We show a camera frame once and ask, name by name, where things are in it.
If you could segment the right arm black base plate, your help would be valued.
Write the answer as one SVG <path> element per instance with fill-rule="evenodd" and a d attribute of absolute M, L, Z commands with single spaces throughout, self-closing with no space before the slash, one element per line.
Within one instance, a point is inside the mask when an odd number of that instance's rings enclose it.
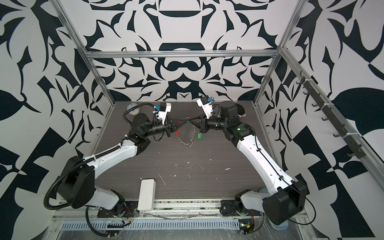
<path fill-rule="evenodd" d="M 250 189 L 246 189 L 236 194 L 233 200 L 221 200 L 220 214 L 224 217 L 250 216 L 252 214 L 252 210 L 246 209 L 241 201 L 241 196 L 250 191 Z"/>

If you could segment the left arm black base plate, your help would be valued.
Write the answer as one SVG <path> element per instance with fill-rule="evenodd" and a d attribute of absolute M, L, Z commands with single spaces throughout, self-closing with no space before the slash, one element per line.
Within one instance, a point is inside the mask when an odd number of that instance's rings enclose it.
<path fill-rule="evenodd" d="M 125 201 L 124 203 L 118 203 L 112 210 L 106 210 L 99 208 L 98 218 L 112 218 L 120 215 L 123 218 L 132 217 L 138 207 L 139 201 Z"/>

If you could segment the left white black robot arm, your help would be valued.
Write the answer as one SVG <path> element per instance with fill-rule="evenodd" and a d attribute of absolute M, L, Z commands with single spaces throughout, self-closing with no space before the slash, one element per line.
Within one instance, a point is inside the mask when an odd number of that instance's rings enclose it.
<path fill-rule="evenodd" d="M 74 156 L 67 161 L 63 172 L 48 189 L 43 205 L 47 210 L 66 207 L 98 207 L 119 214 L 125 208 L 125 199 L 114 190 L 95 185 L 95 180 L 107 170 L 124 160 L 141 154 L 150 144 L 149 137 L 157 134 L 168 136 L 176 132 L 189 119 L 167 118 L 165 121 L 139 113 L 132 121 L 126 120 L 131 129 L 116 146 L 86 158 Z"/>

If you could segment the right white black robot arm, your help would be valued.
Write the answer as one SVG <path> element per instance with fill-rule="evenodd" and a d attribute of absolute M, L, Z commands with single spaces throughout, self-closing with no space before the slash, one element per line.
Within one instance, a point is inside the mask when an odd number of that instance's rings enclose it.
<path fill-rule="evenodd" d="M 204 111 L 198 123 L 193 123 L 202 133 L 222 131 L 252 164 L 266 186 L 266 193 L 245 191 L 240 202 L 247 210 L 264 213 L 276 226 L 291 220 L 305 208 L 308 187 L 303 181 L 295 181 L 264 149 L 255 129 L 240 120 L 238 105 L 232 101 L 219 104 L 220 114 L 214 115 L 212 98 L 199 99 L 197 104 Z"/>

